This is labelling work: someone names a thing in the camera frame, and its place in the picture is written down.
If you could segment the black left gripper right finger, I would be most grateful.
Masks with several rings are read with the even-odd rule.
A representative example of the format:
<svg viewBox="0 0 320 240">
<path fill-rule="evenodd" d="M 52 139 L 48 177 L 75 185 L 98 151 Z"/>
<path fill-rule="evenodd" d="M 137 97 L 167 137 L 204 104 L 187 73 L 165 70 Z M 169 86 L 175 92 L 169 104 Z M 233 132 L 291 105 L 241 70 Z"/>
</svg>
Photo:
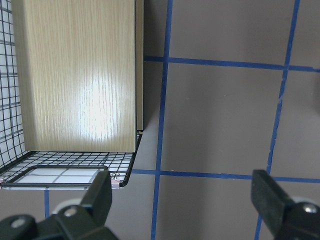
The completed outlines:
<svg viewBox="0 0 320 240">
<path fill-rule="evenodd" d="M 320 206 L 289 196 L 266 170 L 252 171 L 250 199 L 274 240 L 320 238 Z"/>
</svg>

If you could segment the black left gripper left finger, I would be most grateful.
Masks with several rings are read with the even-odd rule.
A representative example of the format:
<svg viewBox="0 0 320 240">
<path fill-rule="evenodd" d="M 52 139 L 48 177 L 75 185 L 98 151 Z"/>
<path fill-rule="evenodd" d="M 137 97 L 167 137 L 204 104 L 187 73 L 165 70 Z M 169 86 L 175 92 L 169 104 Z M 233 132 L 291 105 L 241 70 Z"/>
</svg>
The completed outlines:
<svg viewBox="0 0 320 240">
<path fill-rule="evenodd" d="M 105 226 L 112 205 L 111 177 L 100 171 L 79 204 L 63 207 L 36 222 L 29 214 L 16 214 L 0 221 L 2 240 L 111 240 Z"/>
</svg>

